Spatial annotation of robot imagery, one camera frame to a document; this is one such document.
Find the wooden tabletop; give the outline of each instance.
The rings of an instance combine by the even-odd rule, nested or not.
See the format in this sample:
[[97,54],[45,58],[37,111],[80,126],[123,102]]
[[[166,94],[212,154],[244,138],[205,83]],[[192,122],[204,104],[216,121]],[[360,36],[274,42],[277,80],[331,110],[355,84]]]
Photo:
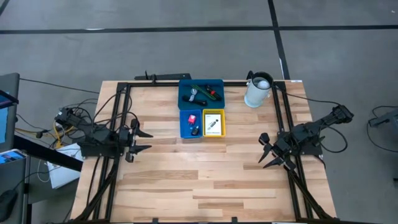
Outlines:
[[[116,92],[117,82],[103,82],[97,110]],[[305,96],[303,83],[286,81],[287,92]],[[112,222],[230,222],[293,221],[287,173],[283,167],[262,169],[269,155],[258,164],[261,133],[276,140],[278,123],[272,96],[259,108],[245,105],[246,87],[225,87],[225,138],[181,139],[178,87],[133,87],[132,109],[141,129],[154,136],[138,139],[152,148],[138,154],[134,163],[121,159],[113,202]],[[287,128],[281,95],[280,106]],[[311,121],[308,102],[289,97],[295,124]],[[111,100],[96,120],[109,119]],[[96,158],[83,163],[71,218],[86,206],[88,187]],[[323,164],[313,156],[302,156],[309,191],[332,216],[335,209]],[[95,175],[93,196],[101,172]],[[302,194],[297,189],[301,214],[305,216]],[[104,217],[105,203],[101,204]]]

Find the yellow box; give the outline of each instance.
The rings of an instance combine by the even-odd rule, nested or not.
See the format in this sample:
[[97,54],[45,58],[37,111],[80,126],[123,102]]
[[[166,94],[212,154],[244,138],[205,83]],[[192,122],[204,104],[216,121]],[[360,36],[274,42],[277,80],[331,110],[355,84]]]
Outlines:
[[[205,134],[205,115],[206,114],[220,114],[221,115],[221,135],[206,135]],[[203,109],[202,112],[202,121],[203,121],[203,136],[207,138],[220,138],[225,137],[225,112],[224,109]]]

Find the concrete floor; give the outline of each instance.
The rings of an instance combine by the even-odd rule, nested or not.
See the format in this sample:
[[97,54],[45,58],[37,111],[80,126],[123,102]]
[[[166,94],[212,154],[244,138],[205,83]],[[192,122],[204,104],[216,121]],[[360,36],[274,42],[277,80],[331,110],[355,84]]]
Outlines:
[[[280,26],[398,24],[395,0],[274,2]],[[233,25],[271,26],[267,1],[10,0],[0,17],[0,30]],[[355,114],[352,123],[337,127],[348,150],[325,152],[338,216],[396,223],[398,189],[392,178],[398,177],[398,154],[370,145],[366,122],[373,107],[398,104],[398,30],[283,31],[281,36],[290,77],[304,81],[307,96],[340,102]],[[0,49],[0,73],[93,91],[103,80],[132,80],[145,70],[226,79],[262,70],[282,78],[273,31],[0,35]],[[59,107],[95,96],[21,82],[18,113],[49,128]],[[331,105],[310,102],[310,108],[317,119]],[[387,126],[371,131],[375,141],[396,149],[398,140]],[[325,134],[327,146],[342,146],[340,137]],[[35,203],[33,223],[62,221],[74,196],[62,195]]]

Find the white mug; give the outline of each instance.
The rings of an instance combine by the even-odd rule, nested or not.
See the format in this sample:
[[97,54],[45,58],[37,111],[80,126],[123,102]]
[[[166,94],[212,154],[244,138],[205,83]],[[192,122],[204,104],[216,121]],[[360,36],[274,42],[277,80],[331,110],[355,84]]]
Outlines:
[[251,108],[257,108],[262,105],[264,98],[269,96],[269,90],[274,84],[272,77],[265,72],[249,72],[251,79],[246,84],[248,89],[244,95],[244,102]]

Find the blue bin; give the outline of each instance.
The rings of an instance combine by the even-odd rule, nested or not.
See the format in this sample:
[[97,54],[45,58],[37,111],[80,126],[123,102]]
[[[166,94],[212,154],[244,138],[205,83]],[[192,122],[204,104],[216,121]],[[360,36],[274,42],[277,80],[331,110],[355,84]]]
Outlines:
[[[201,89],[205,89],[205,85],[209,85],[214,89],[217,94],[222,97],[221,101],[215,101],[208,98],[202,92],[198,91],[195,96],[196,100],[206,100],[207,106],[201,106],[198,104],[185,102],[182,100],[183,95],[191,96],[191,85],[198,85]],[[178,108],[180,110],[203,110],[203,109],[224,109],[225,98],[224,98],[224,82],[220,79],[214,80],[180,80],[178,83]]]
[[[195,124],[188,124],[188,118],[190,115],[197,117]],[[199,126],[199,132],[197,136],[191,135],[192,129]],[[202,121],[201,121],[201,110],[181,110],[180,111],[180,135],[181,138],[201,138],[203,136]]]

